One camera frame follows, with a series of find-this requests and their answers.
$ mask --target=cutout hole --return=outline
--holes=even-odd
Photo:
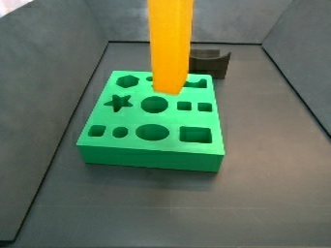
[[[202,79],[201,81],[197,81],[197,82],[187,81],[185,84],[185,87],[200,88],[200,89],[208,88],[208,80]]]
[[[142,101],[142,109],[150,113],[159,113],[169,107],[169,102],[162,97],[147,97]]]
[[[181,141],[212,143],[213,132],[210,128],[182,127],[181,128]]]
[[[165,140],[170,136],[170,130],[162,125],[147,124],[138,128],[137,135],[143,140]]]
[[[105,135],[105,131],[106,131],[106,126],[95,125],[90,128],[89,136],[90,137],[102,137]]]
[[[213,111],[213,105],[208,103],[200,103],[198,104],[198,110],[205,111],[205,112],[212,112]]]
[[[130,131],[126,127],[118,127],[113,130],[113,135],[117,138],[125,138],[129,135]]]
[[[117,81],[117,84],[122,88],[130,88],[130,87],[134,87],[139,84],[139,80],[141,79],[138,77],[129,75],[129,76],[121,77]]]
[[[192,110],[192,102],[178,102],[178,110]]]
[[[114,112],[121,111],[123,107],[131,107],[133,104],[130,103],[131,95],[121,97],[118,95],[113,95],[113,100],[105,103],[105,106],[113,106]]]

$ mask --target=orange cylinder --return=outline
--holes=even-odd
[[[149,0],[153,87],[178,95],[187,81],[194,0]]]

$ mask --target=shape sorter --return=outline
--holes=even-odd
[[[77,143],[85,162],[218,172],[226,155],[213,78],[189,75],[181,95],[151,72],[113,72]]]

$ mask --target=square hole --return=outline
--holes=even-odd
[[[213,111],[213,105],[208,103],[200,103],[198,104],[198,110],[205,111],[205,112],[212,112]]]
[[[90,137],[102,137],[105,135],[105,131],[106,131],[106,126],[95,125],[90,128],[89,136]]]
[[[181,128],[181,141],[212,143],[213,132],[210,128],[182,127]]]
[[[178,110],[192,110],[192,102],[178,102]]]

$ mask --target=gray floor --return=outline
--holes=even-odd
[[[331,246],[330,138],[260,46],[197,47],[233,52],[221,173],[85,165],[75,143],[111,71],[150,70],[147,44],[111,44],[14,246]]]

